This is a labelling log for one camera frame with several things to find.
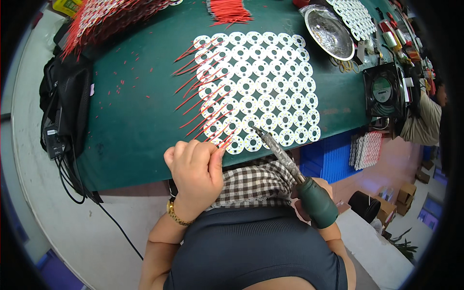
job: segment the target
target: woman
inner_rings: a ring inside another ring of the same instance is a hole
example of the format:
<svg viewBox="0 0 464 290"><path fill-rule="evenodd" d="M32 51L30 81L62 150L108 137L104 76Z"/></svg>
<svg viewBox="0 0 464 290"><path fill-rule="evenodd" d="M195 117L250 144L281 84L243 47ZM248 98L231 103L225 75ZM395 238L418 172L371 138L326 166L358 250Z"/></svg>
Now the woman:
<svg viewBox="0 0 464 290"><path fill-rule="evenodd" d="M354 290L337 224L298 219L290 173L272 157L222 173L224 151L192 140L165 152L179 193L149 234L139 290Z"/></svg>

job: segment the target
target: black bag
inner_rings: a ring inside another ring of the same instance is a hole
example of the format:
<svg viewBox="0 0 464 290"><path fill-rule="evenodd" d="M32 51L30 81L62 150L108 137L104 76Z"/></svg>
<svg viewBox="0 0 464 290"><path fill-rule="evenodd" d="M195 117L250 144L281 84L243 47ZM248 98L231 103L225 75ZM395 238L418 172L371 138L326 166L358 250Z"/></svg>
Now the black bag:
<svg viewBox="0 0 464 290"><path fill-rule="evenodd" d="M57 135L74 146L77 158L84 150L93 63L83 55L68 55L64 60L59 55L45 65L39 88L40 108L44 112L40 144L47 151L45 128L55 125Z"/></svg>

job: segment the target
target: hand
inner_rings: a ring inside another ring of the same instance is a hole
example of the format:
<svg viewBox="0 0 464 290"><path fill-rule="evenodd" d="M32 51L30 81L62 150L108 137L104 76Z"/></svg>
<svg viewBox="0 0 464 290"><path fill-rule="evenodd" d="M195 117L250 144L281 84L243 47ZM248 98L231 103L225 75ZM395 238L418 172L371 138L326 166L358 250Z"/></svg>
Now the hand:
<svg viewBox="0 0 464 290"><path fill-rule="evenodd" d="M332 193L332 187L329 185L329 183L322 179L322 178L317 178L317 177L313 177L313 180L319 184L322 188L324 188L325 190L327 190L327 193L329 194L330 198L333 200L333 193ZM298 197L298 193L296 191L294 191L291 195L291 198L297 198ZM309 215L304 211L302 205L301 205L301 200L297 200L295 201L295 208L296 208L296 211L298 211L298 213L301 215L301 217L305 220L305 221L310 221L311 218L309 217Z"/></svg>
<svg viewBox="0 0 464 290"><path fill-rule="evenodd" d="M164 161L171 170L179 190L174 202L175 214L184 221L196 219L218 198L224 185L222 156L210 142L179 141L164 153Z"/></svg>

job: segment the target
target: green workbench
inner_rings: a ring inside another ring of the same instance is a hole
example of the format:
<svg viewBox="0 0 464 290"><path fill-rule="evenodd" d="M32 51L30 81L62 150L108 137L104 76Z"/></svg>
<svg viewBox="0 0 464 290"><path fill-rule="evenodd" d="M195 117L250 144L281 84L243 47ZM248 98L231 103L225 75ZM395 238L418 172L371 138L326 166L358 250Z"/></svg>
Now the green workbench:
<svg viewBox="0 0 464 290"><path fill-rule="evenodd" d="M375 4L365 0L361 2L377 20L380 19L375 7L379 6L384 13L392 12L383 0ZM316 81L321 138L360 127L370 121L365 113L362 73L341 73L338 66L330 63L328 54L313 41L303 17L291 1L245 0L244 6L255 20L247 25L234 24L225 30L226 25L209 27L213 22L204 3L184 0L180 5L169 6L158 12L137 33L122 37L95 62L95 94L91 97L88 122L90 133L84 152L77 159L83 183L89 190L127 187L171 178L163 153L179 140L189 141L194 135L185 138L186 133L203 120L199 117L191 126L178 129L198 114L195 108L182 115L200 98L196 96L173 112L183 101L186 90L176 95L173 95L174 91L192 75L173 77L171 74L193 57L175 64L173 61L192 44L196 36L202 34L212 36L218 32L271 31L302 35L310 54L309 62L314 71L312 77ZM387 51L383 52L388 59ZM367 65L360 66L361 70L365 68ZM240 133L242 138L245 135L243 131ZM205 137L202 135L198 139L202 141ZM293 143L287 148L297 146L300 145ZM223 164L228 166L269 154L271 152L264 147L254 153L246 150L238 155L226 153Z"/></svg>

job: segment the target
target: floor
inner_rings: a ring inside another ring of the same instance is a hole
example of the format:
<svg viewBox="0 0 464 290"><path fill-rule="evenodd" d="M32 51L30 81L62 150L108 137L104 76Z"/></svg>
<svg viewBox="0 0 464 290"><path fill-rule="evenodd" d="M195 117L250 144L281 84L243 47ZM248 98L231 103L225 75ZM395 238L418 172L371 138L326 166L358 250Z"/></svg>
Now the floor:
<svg viewBox="0 0 464 290"><path fill-rule="evenodd" d="M400 187L405 182L414 183L415 173L422 160L422 147L401 138L386 138L383 139L381 150L377 164L331 184L335 203L347 203L358 190L377 195L383 186L393 188L391 203L395 203Z"/></svg>

